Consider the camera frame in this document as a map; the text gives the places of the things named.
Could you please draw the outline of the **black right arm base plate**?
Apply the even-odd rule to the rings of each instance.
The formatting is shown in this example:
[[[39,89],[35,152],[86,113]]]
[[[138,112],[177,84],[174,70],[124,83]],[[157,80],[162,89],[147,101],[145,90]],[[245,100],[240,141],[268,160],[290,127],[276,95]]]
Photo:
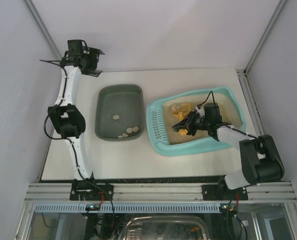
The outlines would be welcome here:
[[[248,193],[242,187],[237,189],[228,189],[224,176],[221,176],[217,184],[204,184],[201,187],[204,201],[229,201],[231,198],[246,201],[249,199]]]

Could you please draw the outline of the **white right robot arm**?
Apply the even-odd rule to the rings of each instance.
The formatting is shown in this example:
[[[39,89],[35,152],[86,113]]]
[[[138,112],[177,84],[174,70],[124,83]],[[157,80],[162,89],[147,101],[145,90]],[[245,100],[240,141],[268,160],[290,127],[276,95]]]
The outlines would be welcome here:
[[[200,116],[194,111],[171,128],[175,132],[184,130],[188,136],[206,131],[214,140],[239,151],[241,168],[223,177],[218,184],[222,188],[235,190],[280,181],[284,177],[285,167],[272,136],[268,134],[254,136],[224,122],[219,113]]]

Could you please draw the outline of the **teal cat litter box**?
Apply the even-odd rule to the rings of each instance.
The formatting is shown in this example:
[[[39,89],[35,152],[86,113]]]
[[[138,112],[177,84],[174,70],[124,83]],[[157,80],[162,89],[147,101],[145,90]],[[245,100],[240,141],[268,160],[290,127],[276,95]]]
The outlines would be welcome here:
[[[242,131],[246,130],[247,123],[244,117],[243,110],[240,104],[238,103],[237,99],[233,95],[233,92],[227,87],[223,86],[192,90],[169,97],[156,99],[149,103],[146,108],[146,126],[152,147],[158,154],[163,156],[180,156],[212,152],[230,147],[229,144],[216,141],[210,136],[180,144],[171,145],[169,142],[163,114],[164,103],[178,97],[191,96],[197,94],[209,94],[211,91],[214,94],[223,94],[231,99],[235,108],[238,109],[240,113],[240,119],[242,121],[241,127],[236,128]]]

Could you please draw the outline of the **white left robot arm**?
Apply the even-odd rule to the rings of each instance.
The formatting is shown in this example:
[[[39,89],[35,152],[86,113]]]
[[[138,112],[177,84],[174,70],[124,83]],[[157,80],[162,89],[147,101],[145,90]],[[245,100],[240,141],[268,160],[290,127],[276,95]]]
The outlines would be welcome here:
[[[84,144],[86,120],[76,106],[77,91],[83,75],[97,78],[102,73],[97,66],[104,53],[98,48],[87,46],[80,39],[69,40],[67,45],[68,50],[60,61],[47,61],[61,68],[59,94],[54,105],[48,107],[46,116],[60,137],[47,137],[66,143],[72,159],[74,178],[85,181],[93,177],[93,171]]]

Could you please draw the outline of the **yellow litter scoop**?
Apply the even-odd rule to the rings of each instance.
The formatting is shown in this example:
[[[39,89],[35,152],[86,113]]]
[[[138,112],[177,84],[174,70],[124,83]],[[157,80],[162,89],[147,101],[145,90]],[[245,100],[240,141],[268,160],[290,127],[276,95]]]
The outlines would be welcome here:
[[[173,103],[171,105],[171,113],[181,122],[190,112],[192,106],[189,102]]]

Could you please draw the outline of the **grey plastic waste tray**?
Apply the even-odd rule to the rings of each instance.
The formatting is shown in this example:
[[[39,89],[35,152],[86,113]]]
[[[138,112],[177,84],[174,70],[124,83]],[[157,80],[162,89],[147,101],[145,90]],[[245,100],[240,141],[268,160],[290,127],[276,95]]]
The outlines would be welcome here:
[[[127,133],[127,128],[138,127]],[[104,141],[121,142],[138,139],[145,128],[143,90],[136,84],[117,84],[99,91],[95,114],[96,136]],[[118,138],[123,134],[128,137]]]

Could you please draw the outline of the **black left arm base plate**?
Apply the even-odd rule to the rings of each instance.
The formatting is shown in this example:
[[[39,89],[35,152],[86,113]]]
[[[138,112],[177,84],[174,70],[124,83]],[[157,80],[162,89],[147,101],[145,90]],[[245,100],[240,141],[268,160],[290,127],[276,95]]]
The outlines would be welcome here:
[[[97,183],[93,179],[77,180],[71,183],[69,199],[71,201],[111,201],[114,186],[108,183]]]

